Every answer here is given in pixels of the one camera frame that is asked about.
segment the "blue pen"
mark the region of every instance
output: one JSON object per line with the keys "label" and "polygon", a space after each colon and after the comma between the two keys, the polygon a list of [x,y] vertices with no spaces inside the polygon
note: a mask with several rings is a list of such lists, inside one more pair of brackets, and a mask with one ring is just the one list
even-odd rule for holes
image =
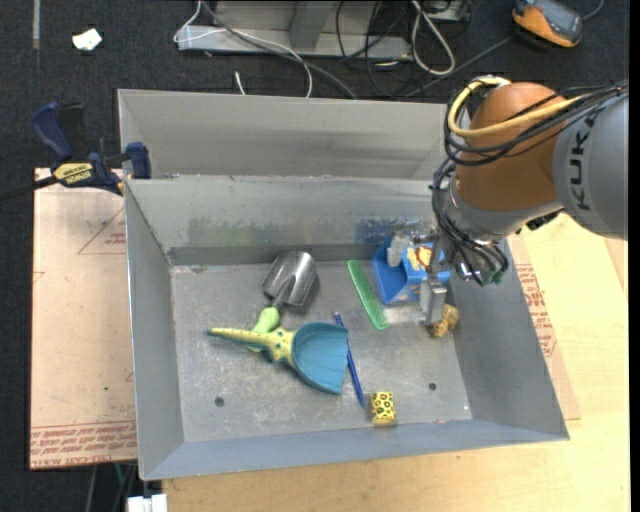
{"label": "blue pen", "polygon": [[[340,313],[336,312],[333,314],[336,319],[336,324],[340,327],[344,327],[344,323],[342,322],[342,318],[340,318]],[[349,365],[349,373],[351,374],[351,379],[353,380],[353,387],[356,390],[356,395],[358,396],[358,402],[360,405],[365,408],[364,405],[364,395],[362,394],[362,387],[360,387],[360,379],[358,379],[358,373],[356,372],[356,365],[353,362],[353,357],[351,355],[351,348],[347,345],[347,363]]]}

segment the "blue dustpan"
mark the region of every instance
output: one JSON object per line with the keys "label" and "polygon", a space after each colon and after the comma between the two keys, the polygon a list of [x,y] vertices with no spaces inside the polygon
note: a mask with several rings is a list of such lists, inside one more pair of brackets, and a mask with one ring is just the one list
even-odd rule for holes
{"label": "blue dustpan", "polygon": [[348,331],[338,325],[312,322],[295,333],[276,329],[270,333],[243,329],[209,329],[248,347],[265,350],[273,362],[283,362],[310,386],[339,395],[347,368]]}

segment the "silver metal scoop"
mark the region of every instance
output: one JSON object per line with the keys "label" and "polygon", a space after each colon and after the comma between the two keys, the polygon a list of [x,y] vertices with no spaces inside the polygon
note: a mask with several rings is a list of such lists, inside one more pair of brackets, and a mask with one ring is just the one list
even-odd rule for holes
{"label": "silver metal scoop", "polygon": [[272,306],[302,306],[316,280],[316,262],[304,251],[279,254],[262,281],[262,289],[272,299]]}

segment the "wooden table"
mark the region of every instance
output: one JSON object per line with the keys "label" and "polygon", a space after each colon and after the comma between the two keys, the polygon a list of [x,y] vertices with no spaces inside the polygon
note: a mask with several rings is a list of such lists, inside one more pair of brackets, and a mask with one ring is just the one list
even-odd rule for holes
{"label": "wooden table", "polygon": [[522,236],[580,405],[569,441],[167,480],[169,510],[630,510],[626,243],[562,216]]}

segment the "gray bin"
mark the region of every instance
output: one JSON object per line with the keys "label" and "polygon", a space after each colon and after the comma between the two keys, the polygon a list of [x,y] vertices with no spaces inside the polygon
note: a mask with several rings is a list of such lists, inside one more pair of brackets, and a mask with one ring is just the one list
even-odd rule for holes
{"label": "gray bin", "polygon": [[[253,116],[240,130],[236,114],[249,103]],[[442,339],[416,323],[416,303],[388,307],[391,326],[374,329],[350,280],[346,261],[358,259],[375,286],[370,258],[392,226],[430,221],[429,183],[417,178],[438,155],[417,141],[439,140],[440,120],[430,119],[441,106],[120,91],[120,109],[123,145],[144,142],[154,166],[152,179],[125,188],[142,478],[568,438],[515,270],[486,288],[452,278],[449,301],[461,320]],[[337,122],[340,109],[350,109],[349,119],[332,128],[327,120]],[[207,121],[212,111],[230,115]],[[276,117],[267,123],[269,114]],[[288,125],[298,144],[287,144]],[[358,131],[376,138],[381,127],[387,148],[414,147],[368,176],[375,144]],[[254,146],[238,151],[242,139],[229,136],[236,131]],[[296,175],[320,147],[317,174]],[[261,280],[289,249],[309,251],[319,279],[303,307],[285,309],[282,325],[331,322],[339,311],[365,393],[394,393],[395,426],[372,425],[348,374],[341,395],[322,393],[206,334],[251,329],[268,303]]]}

